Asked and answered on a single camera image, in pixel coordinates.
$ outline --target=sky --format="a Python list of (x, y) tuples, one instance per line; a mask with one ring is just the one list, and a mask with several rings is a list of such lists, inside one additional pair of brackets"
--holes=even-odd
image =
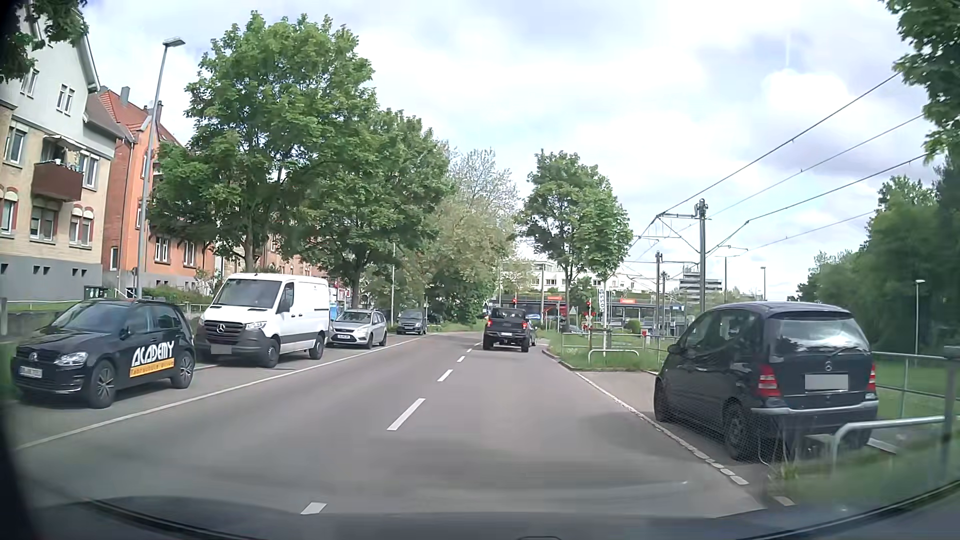
[[(751, 218), (923, 152), (930, 125), (921, 118), (806, 171), (920, 114), (923, 89), (899, 77), (794, 138), (890, 77), (907, 51), (897, 19), (877, 0), (90, 0), (84, 15), (101, 84), (130, 86), (131, 100), (148, 104), (160, 43), (182, 37), (186, 45), (167, 58), (160, 100), (164, 126), (188, 140), (184, 87), (196, 79), (210, 40), (232, 23), (243, 26), (254, 9), (269, 21), (306, 12), (347, 25), (375, 69), (382, 107), (421, 117), (459, 150), (493, 149), (521, 194), (529, 192), (540, 150), (577, 153), (598, 165), (635, 233), (675, 235), (672, 228), (683, 237), (636, 242), (622, 270), (651, 280), (641, 280), (651, 288), (657, 250), (664, 260), (698, 257), (695, 222), (672, 218), (648, 227), (662, 211), (690, 214), (704, 198), (707, 247), (750, 250), (713, 251), (708, 276), (724, 279), (728, 256), (730, 287), (760, 292), (765, 266), (767, 298), (782, 300), (805, 281), (818, 252), (855, 250), (869, 215), (760, 246), (870, 212), (891, 174), (935, 178), (914, 160), (750, 221), (724, 241)], [(664, 270), (673, 276), (682, 266)]]

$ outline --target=building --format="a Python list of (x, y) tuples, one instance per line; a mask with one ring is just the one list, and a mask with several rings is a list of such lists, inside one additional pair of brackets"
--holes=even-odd
[[(136, 288), (136, 267), (139, 241), (139, 212), (142, 208), (143, 183), (162, 180), (162, 171), (154, 162), (152, 174), (147, 174), (148, 145), (152, 110), (130, 102), (130, 87), (120, 93), (103, 88), (98, 98), (109, 115), (129, 130), (131, 137), (117, 139), (116, 160), (110, 169), (110, 188), (107, 193), (107, 214), (104, 224), (103, 256), (101, 265), (104, 283), (130, 295)], [(163, 127), (160, 117), (163, 102), (157, 104), (159, 126), (155, 148), (160, 141), (180, 144)], [(148, 227), (150, 216), (147, 216)], [(144, 287), (168, 285), (176, 288), (198, 286), (198, 270), (212, 276), (213, 252), (195, 242), (158, 235), (150, 232), (147, 238)]]
[[(42, 21), (22, 24), (43, 38)], [(0, 293), (78, 300), (103, 284), (111, 161), (125, 132), (89, 99), (100, 82), (86, 38), (30, 54), (32, 72), (0, 85)]]

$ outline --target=black compact car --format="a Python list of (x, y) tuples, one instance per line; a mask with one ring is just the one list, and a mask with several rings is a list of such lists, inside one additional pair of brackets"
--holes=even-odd
[(180, 309), (157, 301), (87, 300), (75, 304), (16, 348), (13, 383), (36, 394), (79, 395), (93, 408), (116, 391), (169, 379), (193, 379), (193, 335)]
[[(755, 456), (764, 440), (795, 448), (806, 435), (876, 419), (870, 344), (841, 307), (727, 304), (697, 317), (667, 351), (654, 388), (657, 420), (720, 430), (735, 459)], [(847, 438), (862, 446), (870, 432)]]

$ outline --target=lane marking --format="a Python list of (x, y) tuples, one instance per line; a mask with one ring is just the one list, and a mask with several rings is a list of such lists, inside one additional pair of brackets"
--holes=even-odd
[(629, 411), (632, 412), (634, 415), (639, 416), (640, 418), (642, 418), (643, 420), (645, 420), (647, 423), (649, 423), (651, 426), (653, 426), (654, 428), (656, 428), (657, 430), (659, 430), (661, 433), (663, 433), (664, 435), (666, 435), (666, 436), (670, 437), (671, 439), (673, 439), (674, 441), (676, 441), (677, 444), (679, 444), (680, 446), (682, 446), (682, 447), (686, 448), (687, 450), (689, 450), (693, 455), (695, 455), (695, 456), (698, 457), (699, 459), (703, 459), (705, 463), (707, 463), (707, 464), (709, 464), (709, 465), (712, 465), (713, 468), (717, 470), (717, 472), (721, 473), (722, 475), (724, 475), (724, 476), (727, 477), (728, 479), (732, 480), (733, 483), (735, 483), (735, 484), (737, 484), (737, 485), (748, 485), (748, 484), (750, 484), (747, 480), (745, 480), (744, 478), (738, 476), (736, 473), (734, 473), (733, 471), (731, 471), (730, 469), (728, 469), (728, 468), (725, 467), (724, 465), (721, 465), (720, 463), (717, 463), (716, 460), (714, 460), (714, 459), (712, 459), (711, 457), (709, 457), (709, 456), (708, 456), (707, 454), (705, 454), (703, 451), (697, 449), (695, 446), (693, 446), (693, 445), (691, 445), (690, 443), (684, 441), (682, 438), (680, 438), (679, 436), (677, 436), (673, 431), (668, 430), (668, 429), (665, 428), (664, 426), (661, 426), (661, 425), (660, 425), (659, 423), (657, 423), (654, 419), (652, 419), (652, 418), (650, 418), (649, 416), (647, 416), (646, 414), (643, 414), (642, 412), (636, 410), (635, 408), (633, 408), (632, 406), (630, 406), (630, 404), (624, 402), (624, 401), (621, 400), (620, 398), (617, 398), (616, 396), (614, 396), (613, 394), (611, 394), (611, 393), (608, 392), (607, 390), (604, 390), (604, 389), (603, 389), (602, 387), (600, 387), (600, 385), (597, 384), (596, 382), (593, 382), (592, 380), (587, 379), (586, 377), (584, 377), (583, 375), (581, 375), (581, 374), (579, 374), (579, 373), (577, 373), (577, 372), (575, 372), (575, 371), (572, 371), (572, 372), (570, 372), (570, 373), (572, 373), (573, 375), (576, 375), (576, 376), (579, 377), (580, 379), (585, 380), (585, 381), (587, 382), (587, 384), (589, 384), (590, 386), (593, 386), (593, 387), (596, 388), (597, 390), (600, 390), (600, 392), (602, 392), (602, 393), (603, 393), (604, 395), (606, 395), (608, 398), (610, 398), (610, 399), (614, 400), (615, 402), (617, 402), (618, 405), (620, 405), (620, 406), (622, 406), (623, 408), (629, 410)]
[(300, 369), (298, 369), (298, 370), (280, 373), (280, 374), (277, 374), (277, 375), (273, 375), (273, 376), (271, 376), (271, 377), (266, 377), (266, 378), (264, 378), (264, 379), (252, 380), (252, 381), (250, 381), (250, 382), (245, 382), (245, 383), (243, 383), (243, 384), (238, 384), (238, 385), (236, 385), (236, 386), (231, 386), (230, 388), (224, 388), (224, 389), (222, 389), (222, 390), (217, 390), (217, 391), (215, 391), (215, 392), (210, 392), (210, 393), (208, 393), (208, 394), (203, 394), (203, 395), (200, 395), (200, 396), (194, 396), (194, 397), (192, 397), (192, 398), (188, 398), (188, 399), (181, 400), (181, 401), (178, 401), (178, 402), (173, 402), (173, 403), (171, 403), (171, 404), (155, 406), (154, 408), (148, 408), (148, 409), (146, 409), (146, 410), (141, 410), (141, 411), (139, 411), (139, 412), (132, 412), (132, 413), (130, 413), (130, 414), (125, 414), (125, 415), (123, 415), (123, 416), (118, 416), (118, 417), (116, 417), (116, 418), (111, 418), (111, 419), (105, 420), (105, 421), (103, 421), (103, 422), (97, 422), (96, 424), (90, 424), (89, 426), (83, 426), (82, 428), (76, 428), (75, 430), (64, 431), (63, 433), (58, 433), (58, 434), (56, 434), (56, 435), (50, 435), (49, 437), (43, 437), (42, 439), (37, 439), (36, 441), (31, 441), (31, 442), (29, 442), (29, 443), (24, 443), (24, 444), (21, 444), (21, 445), (15, 447), (14, 450), (26, 450), (26, 449), (28, 449), (28, 448), (32, 448), (32, 447), (37, 446), (37, 445), (41, 445), (41, 444), (48, 443), (48, 442), (51, 442), (51, 441), (56, 441), (56, 440), (62, 439), (62, 438), (64, 438), (64, 437), (69, 437), (70, 435), (76, 435), (76, 434), (78, 434), (78, 433), (83, 433), (84, 431), (96, 430), (97, 428), (102, 428), (102, 427), (104, 427), (104, 426), (109, 426), (109, 425), (111, 425), (111, 424), (116, 424), (116, 423), (118, 423), (118, 422), (123, 422), (124, 420), (131, 420), (132, 418), (139, 418), (140, 416), (146, 416), (146, 415), (148, 415), (148, 414), (151, 414), (151, 413), (154, 413), (154, 412), (160, 412), (161, 410), (166, 410), (166, 409), (168, 409), (168, 408), (173, 408), (173, 407), (175, 407), (175, 406), (192, 404), (193, 402), (198, 402), (199, 400), (205, 400), (206, 398), (212, 398), (213, 396), (219, 396), (219, 395), (221, 395), (221, 394), (226, 394), (227, 392), (232, 392), (233, 390), (239, 390), (239, 389), (241, 389), (241, 388), (247, 388), (248, 386), (253, 386), (253, 385), (255, 385), (255, 384), (260, 384), (261, 382), (266, 382), (266, 381), (268, 381), (268, 380), (282, 379), (282, 378), (284, 378), (284, 377), (290, 377), (291, 375), (296, 375), (297, 373), (303, 373), (304, 371), (310, 371), (311, 369), (317, 369), (317, 368), (319, 368), (319, 367), (328, 366), (328, 365), (330, 365), (330, 364), (335, 364), (335, 363), (337, 363), (337, 362), (342, 362), (342, 361), (344, 361), (344, 360), (350, 360), (350, 359), (352, 359), (352, 358), (357, 358), (357, 357), (359, 357), (359, 356), (369, 355), (370, 353), (376, 353), (376, 352), (379, 352), (379, 351), (385, 351), (385, 350), (390, 349), (390, 348), (392, 348), (392, 347), (397, 347), (397, 346), (403, 345), (404, 343), (410, 343), (410, 342), (412, 342), (412, 341), (417, 341), (418, 339), (422, 339), (422, 337), (414, 337), (413, 339), (408, 339), (408, 340), (406, 340), (406, 341), (400, 341), (399, 343), (394, 343), (393, 345), (387, 345), (386, 347), (380, 347), (380, 348), (377, 348), (377, 349), (373, 349), (373, 350), (370, 350), (370, 351), (366, 351), (366, 352), (364, 352), (364, 353), (358, 353), (358, 354), (352, 355), (352, 356), (345, 356), (345, 357), (343, 357), (343, 358), (337, 358), (336, 360), (330, 360), (329, 362), (324, 362), (324, 363), (322, 363), (322, 364), (314, 364), (314, 365), (312, 365), (312, 366), (307, 366), (307, 367), (304, 367), (304, 368), (300, 368)]
[(390, 425), (390, 427), (387, 428), (387, 431), (398, 430), (400, 426), (402, 426), (403, 423), (407, 421), (407, 418), (410, 418), (410, 415), (413, 414), (415, 410), (417, 410), (417, 407), (419, 407), (420, 405), (423, 405), (423, 402), (425, 401), (426, 401), (426, 398), (417, 398), (417, 400), (414, 402), (413, 405), (408, 406), (407, 410), (404, 410), (403, 414), (401, 414), (396, 420), (394, 420), (394, 422)]
[(300, 513), (301, 516), (307, 514), (319, 514), (321, 510), (324, 509), (326, 503), (310, 503), (303, 509), (303, 512)]

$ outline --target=lamp post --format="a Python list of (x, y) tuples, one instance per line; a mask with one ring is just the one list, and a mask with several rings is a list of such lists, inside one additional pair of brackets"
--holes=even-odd
[(143, 276), (147, 265), (147, 197), (150, 195), (150, 186), (154, 179), (154, 142), (156, 141), (156, 110), (160, 102), (160, 82), (163, 81), (163, 65), (167, 62), (167, 50), (170, 47), (180, 47), (185, 41), (179, 37), (171, 37), (163, 41), (163, 58), (160, 60), (160, 74), (156, 77), (156, 94), (154, 95), (154, 110), (150, 118), (150, 136), (147, 142), (147, 164), (144, 168), (143, 191), (140, 195), (140, 234), (137, 238), (136, 250), (136, 297), (143, 298)]
[(914, 315), (914, 326), (913, 326), (913, 354), (918, 355), (920, 353), (920, 283), (926, 283), (926, 280), (914, 280), (913, 284), (916, 287), (917, 294), (917, 310)]

